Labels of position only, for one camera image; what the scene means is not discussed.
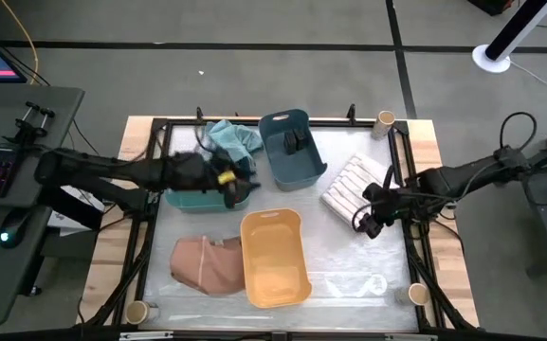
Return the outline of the white floor stand pole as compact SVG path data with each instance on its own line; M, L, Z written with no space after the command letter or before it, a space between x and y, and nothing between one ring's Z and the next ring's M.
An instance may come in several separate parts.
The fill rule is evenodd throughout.
M500 74L511 66L510 54L547 15L547 0L525 0L490 45L478 45L471 54L482 70Z

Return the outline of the tan lid spice jar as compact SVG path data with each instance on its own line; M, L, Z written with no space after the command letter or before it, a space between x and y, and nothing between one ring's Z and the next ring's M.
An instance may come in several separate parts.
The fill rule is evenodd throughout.
M159 307L152 303L142 300L131 302L125 311L125 318L129 324L139 325L146 322L152 322L159 317Z
M395 122L395 115L391 111L381 111L371 130L371 136L375 140L385 138Z
M428 287L422 283L412 283L394 292L395 300L402 305L424 306L429 303Z

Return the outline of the yellow plastic bin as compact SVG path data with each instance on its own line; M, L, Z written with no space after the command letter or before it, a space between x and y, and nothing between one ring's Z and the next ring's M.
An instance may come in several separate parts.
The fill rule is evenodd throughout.
M297 305L312 293L301 216L289 208L247 214L240 225L246 294L261 309Z

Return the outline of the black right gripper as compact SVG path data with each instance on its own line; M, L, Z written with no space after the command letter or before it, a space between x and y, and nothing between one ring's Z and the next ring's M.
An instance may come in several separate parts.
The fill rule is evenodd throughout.
M395 189L371 183L362 192L362 197L371 203L372 216L365 213L360 218L358 231L374 239L376 233L380 233L383 228L381 222L394 222L397 219L398 194Z

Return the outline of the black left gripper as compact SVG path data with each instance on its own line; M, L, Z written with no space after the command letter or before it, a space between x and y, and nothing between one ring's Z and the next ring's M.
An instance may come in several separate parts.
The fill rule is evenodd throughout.
M218 190L228 195L228 208L235 208L245 195L260 186L259 183L241 180L238 182L237 167L226 158L215 157L208 161L202 155L191 158L191 166L195 172L195 180L191 184L193 190Z

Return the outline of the blue-grey plastic bin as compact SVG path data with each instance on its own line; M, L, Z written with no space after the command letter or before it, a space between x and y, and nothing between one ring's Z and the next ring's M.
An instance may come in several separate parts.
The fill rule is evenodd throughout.
M301 109L291 109L262 117L258 123L273 179L280 190L292 191L314 185L327 171L328 165L310 130L309 116ZM308 145L294 154L285 153L283 133L302 128L308 136Z

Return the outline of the white paper box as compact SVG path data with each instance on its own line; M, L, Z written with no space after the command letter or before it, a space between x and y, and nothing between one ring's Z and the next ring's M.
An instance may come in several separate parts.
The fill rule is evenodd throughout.
M62 187L67 194L73 196L75 199L78 199L83 204L93 207L97 212L97 219L91 219L90 225L85 225L74 219L68 218L62 213L53 210L50 214L47 227L60 230L60 236L66 237L72 234L86 232L91 230L91 225L94 225L96 229L100 227L101 217L105 211L105 204L92 193L85 191L83 189L77 189L72 186Z

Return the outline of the pink-brown cloth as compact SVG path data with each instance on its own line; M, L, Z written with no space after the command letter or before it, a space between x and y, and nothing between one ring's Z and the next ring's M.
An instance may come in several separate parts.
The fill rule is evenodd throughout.
M172 278L207 296L228 296L246 288L239 237L179 239L170 256Z

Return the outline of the light teal cloth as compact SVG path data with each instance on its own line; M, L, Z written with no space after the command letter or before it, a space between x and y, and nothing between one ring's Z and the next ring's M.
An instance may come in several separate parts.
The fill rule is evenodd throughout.
M207 148L226 151L234 162L252 162L253 154L264 146L262 138L255 130L226 119L208 122L200 133L205 138Z

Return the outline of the white striped towel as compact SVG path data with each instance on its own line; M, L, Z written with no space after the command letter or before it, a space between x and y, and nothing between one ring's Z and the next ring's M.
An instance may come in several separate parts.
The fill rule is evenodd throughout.
M388 171L365 153L355 153L341 168L330 186L320 195L323 207L321 224L328 228L351 227L353 216L358 223L367 213L369 201L363 192L371 183L382 187Z

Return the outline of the teal plastic bin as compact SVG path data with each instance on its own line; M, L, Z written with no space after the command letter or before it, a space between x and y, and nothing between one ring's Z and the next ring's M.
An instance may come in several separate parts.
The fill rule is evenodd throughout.
M164 197L170 206L184 213L220 213L241 210L249 203L248 195L236 203L233 208L227 208L224 203L224 194L215 189L203 191L173 191L167 189Z

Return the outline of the black aluminium table frame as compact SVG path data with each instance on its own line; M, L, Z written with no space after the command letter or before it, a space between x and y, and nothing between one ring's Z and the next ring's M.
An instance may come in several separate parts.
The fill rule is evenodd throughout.
M161 148L172 144L173 128L193 123L190 117L132 116L126 122L119 155L122 158L139 154L153 156ZM438 167L441 156L432 121L427 119L399 119L391 133L392 162L402 174L414 175L429 167ZM92 257L88 280L78 320L85 328L101 328L125 336L134 326L123 320L126 305L143 294L148 266L135 268L142 250L150 249L155 237L155 217L123 218L115 208L103 219L106 231L99 234ZM452 303L454 313L473 327L479 325L475 303L465 265L465 256L457 238L450 238L456 230L454 221L444 219L432 228L413 226L415 250L422 258L429 274L438 281ZM223 331L211 328L205 332L175 330L169 336L175 340L230 339L234 335L245 338L266 338L272 341L368 339L376 332L295 332L269 329L265 332Z

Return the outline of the black clamp stand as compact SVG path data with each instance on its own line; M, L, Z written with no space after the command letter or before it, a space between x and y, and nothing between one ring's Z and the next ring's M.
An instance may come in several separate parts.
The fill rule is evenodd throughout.
M47 130L45 129L46 123L50 118L53 119L56 116L56 113L53 110L46 107L41 107L34 102L26 101L25 105L27 107L27 111L24 116L22 118L15 119L15 126L18 129L15 136L4 136L4 139L9 144L15 145L18 148L32 146L38 137L47 136ZM43 118L39 126L33 126L28 121L31 114L38 114Z

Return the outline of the black computer mouse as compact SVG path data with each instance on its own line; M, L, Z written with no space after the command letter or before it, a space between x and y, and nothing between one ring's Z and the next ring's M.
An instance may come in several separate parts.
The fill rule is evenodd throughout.
M0 226L0 245L11 249L18 246L26 233L30 220L31 210L28 208L14 208Z

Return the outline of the silver bracket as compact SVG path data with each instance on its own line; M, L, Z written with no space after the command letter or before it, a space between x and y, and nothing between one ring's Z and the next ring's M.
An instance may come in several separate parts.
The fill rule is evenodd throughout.
M421 333L386 333L384 341L438 341L438 337Z
M172 331L140 331L140 332L122 332L119 335L119 341L157 341L173 339Z

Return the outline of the black floor box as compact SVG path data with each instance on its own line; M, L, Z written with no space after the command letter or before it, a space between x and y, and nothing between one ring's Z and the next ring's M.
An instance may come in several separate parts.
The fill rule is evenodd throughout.
M467 0L490 16L497 16L510 9L515 0Z

